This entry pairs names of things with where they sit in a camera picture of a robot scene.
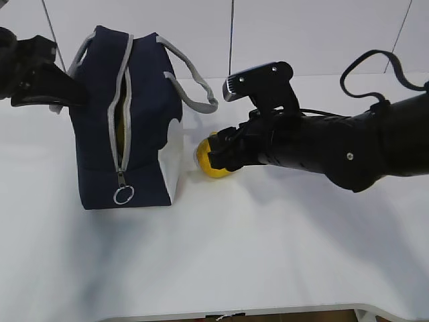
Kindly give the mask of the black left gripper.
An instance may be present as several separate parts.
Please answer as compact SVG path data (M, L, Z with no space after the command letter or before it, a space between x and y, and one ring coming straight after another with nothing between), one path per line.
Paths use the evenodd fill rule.
M18 40L1 27L1 99L12 107L59 105L82 107L89 94L55 64L57 43L36 35Z

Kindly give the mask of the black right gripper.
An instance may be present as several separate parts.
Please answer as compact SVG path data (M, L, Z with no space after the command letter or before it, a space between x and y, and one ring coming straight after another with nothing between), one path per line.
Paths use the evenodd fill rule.
M289 167L292 146L298 141L298 118L279 110L264 117L258 110L238 127L228 127L208 137L210 167L234 172L244 166Z

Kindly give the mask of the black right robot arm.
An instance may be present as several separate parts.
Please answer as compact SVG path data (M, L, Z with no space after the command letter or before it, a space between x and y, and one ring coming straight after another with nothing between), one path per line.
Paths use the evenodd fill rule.
M428 173L428 86L396 103L382 99L355 116L253 110L238 127L209 136L208 145L208 162L216 170L293 168L323 174L358 193L384 176Z

